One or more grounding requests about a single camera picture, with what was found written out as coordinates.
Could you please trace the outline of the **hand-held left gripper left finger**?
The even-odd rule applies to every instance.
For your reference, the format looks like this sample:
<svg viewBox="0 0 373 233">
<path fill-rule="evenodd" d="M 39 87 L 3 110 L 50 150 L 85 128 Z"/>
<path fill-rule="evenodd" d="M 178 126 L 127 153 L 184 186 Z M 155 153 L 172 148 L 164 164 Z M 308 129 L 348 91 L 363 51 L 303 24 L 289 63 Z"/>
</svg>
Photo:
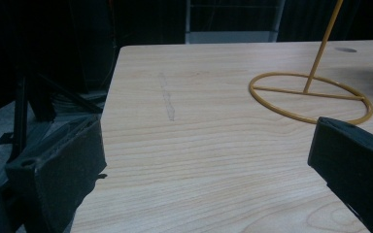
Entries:
<svg viewBox="0 0 373 233">
<path fill-rule="evenodd" d="M 6 165 L 28 233 L 63 233 L 107 166 L 100 118 L 70 121 Z"/>
</svg>

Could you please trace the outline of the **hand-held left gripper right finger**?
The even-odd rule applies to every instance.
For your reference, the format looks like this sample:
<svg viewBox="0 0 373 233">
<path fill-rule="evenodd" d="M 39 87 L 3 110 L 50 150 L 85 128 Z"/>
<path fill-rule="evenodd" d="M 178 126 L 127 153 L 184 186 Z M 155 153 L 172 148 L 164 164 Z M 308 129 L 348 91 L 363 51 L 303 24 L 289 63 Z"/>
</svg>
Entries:
<svg viewBox="0 0 373 233">
<path fill-rule="evenodd" d="M 321 117 L 308 165 L 373 233 L 373 134 L 344 121 Z"/>
</svg>

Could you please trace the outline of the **black metal stand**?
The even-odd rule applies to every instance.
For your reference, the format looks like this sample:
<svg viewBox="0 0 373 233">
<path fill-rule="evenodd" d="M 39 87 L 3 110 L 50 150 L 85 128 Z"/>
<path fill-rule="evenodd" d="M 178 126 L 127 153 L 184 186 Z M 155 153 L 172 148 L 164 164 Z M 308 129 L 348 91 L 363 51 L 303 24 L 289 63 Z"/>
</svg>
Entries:
<svg viewBox="0 0 373 233">
<path fill-rule="evenodd" d="M 89 113 L 102 113 L 100 107 L 84 99 L 77 92 L 42 74 L 38 74 L 36 78 L 29 78 L 26 75 L 19 74 L 16 85 L 13 138 L 10 139 L 7 133 L 4 134 L 5 141 L 12 145 L 12 152 L 7 162 L 12 162 L 18 158 L 27 146 L 28 106 L 32 107 L 33 113 L 39 121 L 52 122 L 55 119 L 56 113 L 49 97 L 48 89 L 61 93 Z"/>
</svg>

